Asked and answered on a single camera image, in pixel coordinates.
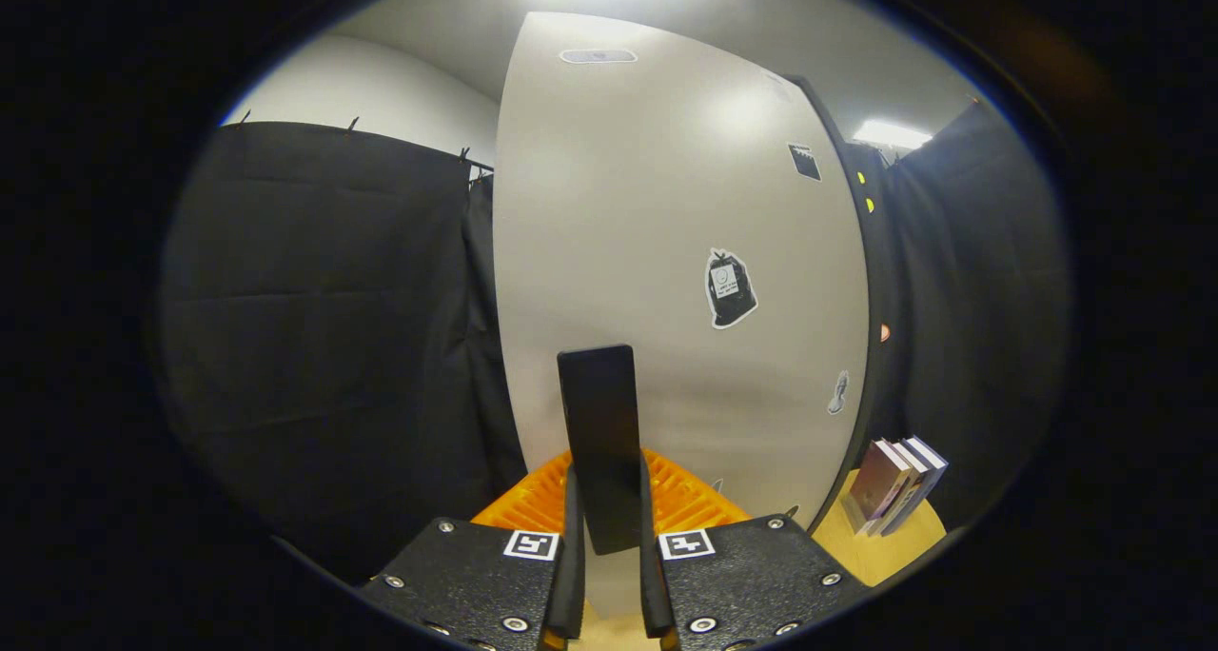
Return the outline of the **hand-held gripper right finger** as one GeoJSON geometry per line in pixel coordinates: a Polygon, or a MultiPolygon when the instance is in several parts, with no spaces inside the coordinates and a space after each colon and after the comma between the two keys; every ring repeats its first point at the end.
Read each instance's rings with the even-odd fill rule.
{"type": "Polygon", "coordinates": [[[795,518],[736,521],[678,464],[639,452],[639,607],[663,650],[758,650],[861,603],[871,589],[795,518]]]}

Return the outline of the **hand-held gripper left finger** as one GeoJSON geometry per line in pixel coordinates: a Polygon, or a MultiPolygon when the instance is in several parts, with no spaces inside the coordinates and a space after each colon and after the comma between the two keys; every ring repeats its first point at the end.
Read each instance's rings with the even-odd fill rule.
{"type": "Polygon", "coordinates": [[[565,650],[583,628],[583,510],[571,454],[541,464],[473,521],[432,521],[361,596],[466,649],[565,650]]]}

